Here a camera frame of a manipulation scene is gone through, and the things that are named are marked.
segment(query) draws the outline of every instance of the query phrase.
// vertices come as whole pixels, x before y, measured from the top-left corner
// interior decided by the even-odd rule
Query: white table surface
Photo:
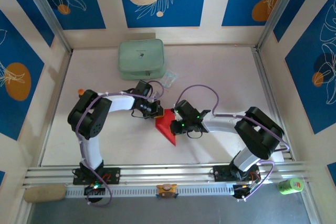
[[[225,46],[167,46],[167,68],[179,75],[165,90],[164,108],[172,108],[181,91],[193,84],[205,84],[219,94],[216,112],[246,111],[257,106],[269,115],[251,49]],[[122,80],[118,72],[118,49],[74,50],[57,106],[42,165],[78,165],[79,144],[67,123],[78,101],[78,89],[119,92],[134,88],[138,81]],[[160,90],[157,84],[154,90]],[[216,98],[202,87],[189,89],[182,97],[199,111],[212,109]],[[230,162],[245,145],[237,134],[208,133],[200,139],[176,137],[176,147],[156,128],[155,121],[131,117],[131,111],[110,113],[100,133],[105,164],[187,164]],[[281,153],[272,156],[283,161]]]

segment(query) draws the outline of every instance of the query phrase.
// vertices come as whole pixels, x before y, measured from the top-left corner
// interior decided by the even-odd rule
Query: gray floor
[[[108,208],[95,208],[84,199],[65,199],[33,209],[33,224],[310,223],[301,195],[281,195],[274,184],[263,185],[247,202],[231,196],[115,198]]]

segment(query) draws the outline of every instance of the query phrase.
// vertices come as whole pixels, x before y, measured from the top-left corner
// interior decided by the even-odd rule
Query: orange cap
[[[79,95],[83,95],[83,94],[84,94],[84,92],[85,92],[85,90],[84,90],[84,89],[79,89],[79,90],[78,90],[78,94],[79,94]]]

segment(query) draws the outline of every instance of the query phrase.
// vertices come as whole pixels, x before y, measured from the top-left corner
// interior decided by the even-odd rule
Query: beige sponge
[[[28,203],[56,201],[65,198],[65,185],[36,186],[25,190],[23,199]]]

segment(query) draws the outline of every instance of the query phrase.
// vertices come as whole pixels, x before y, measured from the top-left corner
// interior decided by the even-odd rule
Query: red object
[[[170,124],[175,120],[175,114],[167,109],[164,115],[155,119],[155,128],[160,131],[173,145],[176,146],[176,137],[170,131]]]

